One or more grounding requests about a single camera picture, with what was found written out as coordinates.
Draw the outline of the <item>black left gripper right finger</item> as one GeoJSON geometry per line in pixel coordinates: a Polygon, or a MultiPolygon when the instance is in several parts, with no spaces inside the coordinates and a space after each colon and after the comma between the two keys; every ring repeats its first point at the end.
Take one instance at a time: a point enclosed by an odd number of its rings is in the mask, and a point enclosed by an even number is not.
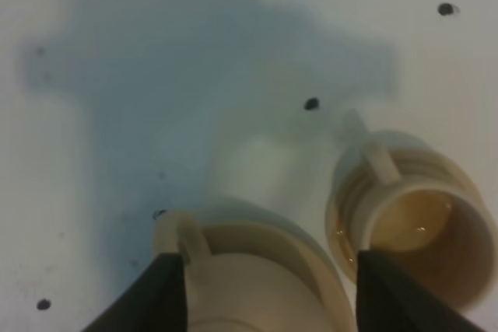
{"type": "Polygon", "coordinates": [[[480,331],[379,251],[357,256],[359,331],[480,331]]]}

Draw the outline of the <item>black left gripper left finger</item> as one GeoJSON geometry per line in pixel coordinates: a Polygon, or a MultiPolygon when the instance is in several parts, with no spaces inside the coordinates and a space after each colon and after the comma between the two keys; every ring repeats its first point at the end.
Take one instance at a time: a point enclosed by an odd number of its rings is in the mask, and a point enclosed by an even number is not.
{"type": "Polygon", "coordinates": [[[184,261],[162,253],[86,331],[186,331],[188,307],[184,261]]]}

